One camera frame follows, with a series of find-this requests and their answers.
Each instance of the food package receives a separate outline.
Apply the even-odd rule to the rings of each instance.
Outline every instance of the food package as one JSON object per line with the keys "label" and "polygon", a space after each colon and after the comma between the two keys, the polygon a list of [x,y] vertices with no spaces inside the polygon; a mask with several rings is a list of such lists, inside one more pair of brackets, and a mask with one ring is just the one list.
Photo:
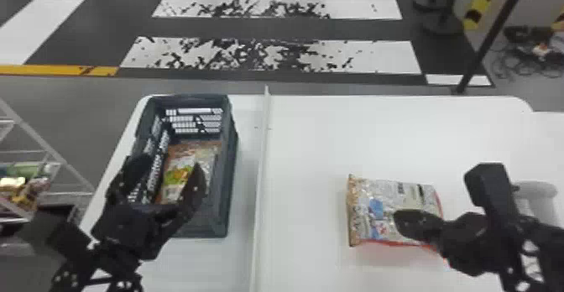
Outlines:
{"label": "food package", "polygon": [[398,232],[394,212],[415,209],[442,217],[441,203],[431,185],[367,180],[349,175],[347,188],[348,241],[351,247],[363,242],[420,246],[420,242],[403,237]]}
{"label": "food package", "polygon": [[164,163],[163,183],[156,203],[175,203],[196,163],[200,164],[206,174],[206,184],[209,188],[213,163],[221,146],[221,141],[216,140],[191,140],[169,145],[169,156]]}
{"label": "food package", "polygon": [[[13,180],[6,180],[6,178],[3,178],[3,181],[9,183],[19,183],[25,181],[24,177],[20,178]],[[37,206],[39,194],[50,188],[50,179],[48,177],[32,178],[27,184],[12,185],[11,189],[6,188],[7,186],[0,187],[0,196],[8,198],[8,200],[24,210],[33,211]]]}
{"label": "food package", "polygon": [[25,177],[2,177],[0,178],[0,192],[12,191],[25,184]]}

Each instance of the yellow line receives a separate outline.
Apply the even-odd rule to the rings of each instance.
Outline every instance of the yellow line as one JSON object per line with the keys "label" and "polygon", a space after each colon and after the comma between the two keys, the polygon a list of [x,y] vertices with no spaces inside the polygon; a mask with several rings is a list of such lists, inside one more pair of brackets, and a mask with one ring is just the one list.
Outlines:
{"label": "yellow line", "polygon": [[115,76],[116,66],[0,65],[0,75],[21,76]]}

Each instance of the chip bag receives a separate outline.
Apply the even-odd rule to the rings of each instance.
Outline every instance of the chip bag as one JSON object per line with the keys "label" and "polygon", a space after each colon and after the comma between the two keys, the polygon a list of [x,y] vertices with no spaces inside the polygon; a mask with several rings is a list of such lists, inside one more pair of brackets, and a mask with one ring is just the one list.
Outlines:
{"label": "chip bag", "polygon": [[431,185],[389,180],[367,180],[348,176],[348,242],[354,247],[363,242],[391,246],[421,246],[421,242],[403,237],[394,223],[394,212],[423,210],[442,218],[441,203]]}

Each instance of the yellow and black striped pole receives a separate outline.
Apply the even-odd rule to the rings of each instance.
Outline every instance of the yellow and black striped pole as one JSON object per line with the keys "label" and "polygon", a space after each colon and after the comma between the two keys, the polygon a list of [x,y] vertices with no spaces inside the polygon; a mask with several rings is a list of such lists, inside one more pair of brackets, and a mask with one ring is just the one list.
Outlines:
{"label": "yellow and black striped pole", "polygon": [[556,19],[556,21],[552,24],[552,28],[555,31],[564,31],[564,8],[560,12],[560,15]]}
{"label": "yellow and black striped pole", "polygon": [[488,34],[486,34],[486,37],[483,39],[482,45],[480,45],[480,47],[478,48],[476,56],[474,57],[472,62],[470,62],[466,73],[460,80],[460,83],[458,83],[458,85],[452,90],[453,94],[463,94],[465,92],[466,87],[474,76],[474,73],[476,73],[476,70],[483,63],[483,58],[492,48],[492,44],[494,44],[494,41],[501,32],[501,29],[504,28],[507,18],[509,18],[509,15],[515,8],[515,5],[517,5],[518,1],[519,0],[505,0],[503,7],[499,11],[498,17],[493,21],[492,27],[489,29]]}
{"label": "yellow and black striped pole", "polygon": [[473,0],[472,5],[464,16],[464,28],[475,30],[480,24],[483,15],[488,11],[492,0]]}

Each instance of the wire rack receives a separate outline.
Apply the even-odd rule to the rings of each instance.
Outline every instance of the wire rack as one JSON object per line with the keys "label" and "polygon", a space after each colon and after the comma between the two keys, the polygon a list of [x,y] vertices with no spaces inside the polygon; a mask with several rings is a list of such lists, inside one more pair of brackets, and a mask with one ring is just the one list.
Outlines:
{"label": "wire rack", "polygon": [[[23,144],[33,145],[31,149],[21,149],[20,145],[13,144],[26,139],[27,143]],[[30,200],[35,205],[29,208],[22,208],[0,196],[0,227],[7,223],[29,222],[37,206],[71,205],[73,209],[69,221],[76,224],[81,221],[93,196],[94,186],[0,99],[0,168],[10,166],[36,168],[34,176],[40,173],[48,177],[50,187],[32,197]]]}

